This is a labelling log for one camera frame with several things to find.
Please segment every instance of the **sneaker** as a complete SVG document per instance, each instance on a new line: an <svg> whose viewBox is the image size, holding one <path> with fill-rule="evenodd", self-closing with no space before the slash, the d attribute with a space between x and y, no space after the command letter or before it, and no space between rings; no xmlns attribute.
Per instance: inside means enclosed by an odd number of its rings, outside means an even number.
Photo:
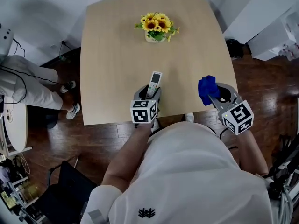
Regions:
<svg viewBox="0 0 299 224"><path fill-rule="evenodd" d="M194 114L193 113L185 114L185 121L194 123Z"/></svg>
<svg viewBox="0 0 299 224"><path fill-rule="evenodd" d="M60 88L61 93L66 93L70 89L74 89L76 87L76 82L74 80L69 81L65 83L63 86Z"/></svg>
<svg viewBox="0 0 299 224"><path fill-rule="evenodd" d="M81 110L80 104L76 103L74 106L74 109L72 111L68 111L66 114L67 119L73 119L76 117L76 114Z"/></svg>
<svg viewBox="0 0 299 224"><path fill-rule="evenodd" d="M159 125L159 123L158 123L158 120L155 118L155 120L154 120L154 125L153 125L153 127L150 129L151 130L151 132L153 133L153 132L155 132L157 129L159 129L160 128L160 125Z"/></svg>

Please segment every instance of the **shirt sleeve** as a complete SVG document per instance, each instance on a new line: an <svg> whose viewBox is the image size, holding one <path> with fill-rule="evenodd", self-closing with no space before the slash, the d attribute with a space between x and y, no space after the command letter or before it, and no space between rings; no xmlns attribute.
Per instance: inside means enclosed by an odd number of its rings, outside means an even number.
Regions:
<svg viewBox="0 0 299 224"><path fill-rule="evenodd" d="M93 224L94 214L97 218L108 220L109 211L114 201L122 192L111 185L101 185L90 193L89 201L81 219L81 224Z"/></svg>

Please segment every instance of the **person's left arm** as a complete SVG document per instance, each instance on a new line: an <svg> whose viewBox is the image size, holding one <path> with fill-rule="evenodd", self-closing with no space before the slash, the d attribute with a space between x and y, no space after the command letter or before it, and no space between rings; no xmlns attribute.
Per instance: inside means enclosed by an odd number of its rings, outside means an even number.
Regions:
<svg viewBox="0 0 299 224"><path fill-rule="evenodd" d="M152 124L139 125L129 140L110 162L102 185L111 185L124 192L130 185L141 157L148 147Z"/></svg>

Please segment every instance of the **white cube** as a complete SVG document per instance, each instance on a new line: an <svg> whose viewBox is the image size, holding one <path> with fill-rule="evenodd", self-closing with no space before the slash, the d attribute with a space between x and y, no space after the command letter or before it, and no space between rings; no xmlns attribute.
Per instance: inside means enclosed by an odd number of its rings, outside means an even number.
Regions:
<svg viewBox="0 0 299 224"><path fill-rule="evenodd" d="M254 114L246 100L222 114L223 124L238 135L253 125Z"/></svg>
<svg viewBox="0 0 299 224"><path fill-rule="evenodd" d="M132 100L130 105L133 124L150 124L157 116L156 100Z"/></svg>

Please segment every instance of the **white remote control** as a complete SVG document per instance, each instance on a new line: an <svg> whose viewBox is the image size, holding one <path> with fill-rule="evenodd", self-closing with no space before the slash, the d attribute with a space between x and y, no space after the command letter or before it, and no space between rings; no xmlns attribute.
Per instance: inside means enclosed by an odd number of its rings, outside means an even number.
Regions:
<svg viewBox="0 0 299 224"><path fill-rule="evenodd" d="M148 92L146 93L146 99L152 98L155 91L159 88L160 80L162 77L162 73L158 71L154 71L151 75L151 79L149 82Z"/></svg>

